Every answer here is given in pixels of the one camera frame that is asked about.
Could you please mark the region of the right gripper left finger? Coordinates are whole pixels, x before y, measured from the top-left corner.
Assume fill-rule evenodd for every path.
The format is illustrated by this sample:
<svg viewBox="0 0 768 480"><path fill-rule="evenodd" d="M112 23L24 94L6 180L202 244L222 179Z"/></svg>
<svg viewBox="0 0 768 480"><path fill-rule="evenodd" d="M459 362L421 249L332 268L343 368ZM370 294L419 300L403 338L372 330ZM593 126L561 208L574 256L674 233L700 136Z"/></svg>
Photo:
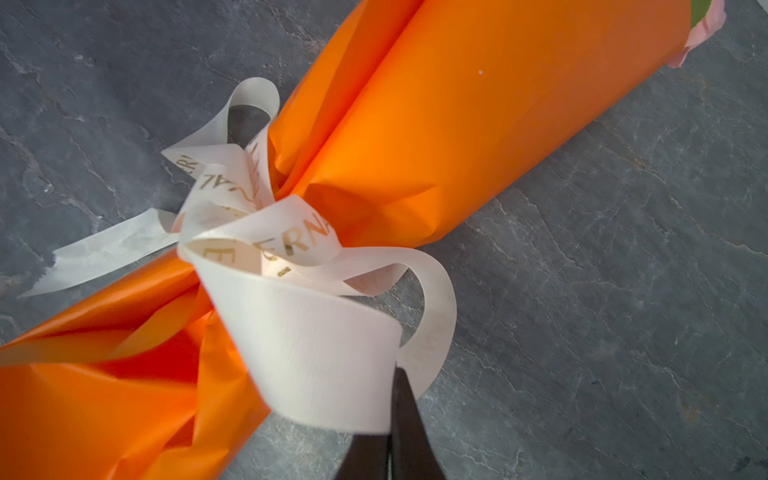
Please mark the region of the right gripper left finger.
<svg viewBox="0 0 768 480"><path fill-rule="evenodd" d="M388 480L390 435L354 435L335 480Z"/></svg>

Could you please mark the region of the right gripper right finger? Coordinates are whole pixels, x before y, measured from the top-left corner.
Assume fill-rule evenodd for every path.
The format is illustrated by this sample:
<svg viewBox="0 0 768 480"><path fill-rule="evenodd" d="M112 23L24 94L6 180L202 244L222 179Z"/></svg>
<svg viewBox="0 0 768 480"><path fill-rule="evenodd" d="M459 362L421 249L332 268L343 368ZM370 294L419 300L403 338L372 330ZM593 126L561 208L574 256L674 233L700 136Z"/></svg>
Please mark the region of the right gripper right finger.
<svg viewBox="0 0 768 480"><path fill-rule="evenodd" d="M395 369L391 420L391 478L445 480L402 368Z"/></svg>

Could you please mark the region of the white ribbon strip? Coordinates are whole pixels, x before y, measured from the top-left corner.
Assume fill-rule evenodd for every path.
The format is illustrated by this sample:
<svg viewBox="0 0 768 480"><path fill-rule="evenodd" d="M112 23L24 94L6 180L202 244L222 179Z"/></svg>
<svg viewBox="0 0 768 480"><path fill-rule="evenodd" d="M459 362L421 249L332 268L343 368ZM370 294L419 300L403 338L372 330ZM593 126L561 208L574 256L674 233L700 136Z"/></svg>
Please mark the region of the white ribbon strip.
<svg viewBox="0 0 768 480"><path fill-rule="evenodd" d="M266 404L301 424L394 429L399 390L421 395L456 325L444 267L409 248L345 248L305 200L277 199L268 134L227 140L228 114L167 148L194 186L178 213L151 208L54 253L35 295L174 247L192 264Z"/></svg>

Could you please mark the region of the orange wrapping paper sheet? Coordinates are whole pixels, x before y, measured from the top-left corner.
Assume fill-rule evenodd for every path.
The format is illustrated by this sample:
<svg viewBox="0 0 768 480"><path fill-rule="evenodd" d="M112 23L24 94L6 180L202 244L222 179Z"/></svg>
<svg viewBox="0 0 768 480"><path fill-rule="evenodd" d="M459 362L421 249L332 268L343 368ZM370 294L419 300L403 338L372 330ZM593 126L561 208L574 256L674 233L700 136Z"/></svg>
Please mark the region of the orange wrapping paper sheet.
<svg viewBox="0 0 768 480"><path fill-rule="evenodd" d="M250 78L227 106L267 114L277 199L345 248L424 252L679 53L691 17L687 1L364 1L287 101ZM215 479L280 415L192 264L171 246L140 260L2 347L3 478Z"/></svg>

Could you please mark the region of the light pink rose fake flower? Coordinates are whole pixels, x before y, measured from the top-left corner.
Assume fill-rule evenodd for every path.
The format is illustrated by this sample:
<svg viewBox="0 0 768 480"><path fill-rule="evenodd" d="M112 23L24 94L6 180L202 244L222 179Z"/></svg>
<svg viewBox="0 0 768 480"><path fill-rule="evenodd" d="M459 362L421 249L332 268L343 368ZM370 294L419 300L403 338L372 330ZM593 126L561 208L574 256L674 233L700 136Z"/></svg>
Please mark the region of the light pink rose fake flower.
<svg viewBox="0 0 768 480"><path fill-rule="evenodd" d="M692 1L691 14L692 28L683 49L667 62L670 68L679 68L693 49L711 38L724 26L727 19L725 1Z"/></svg>

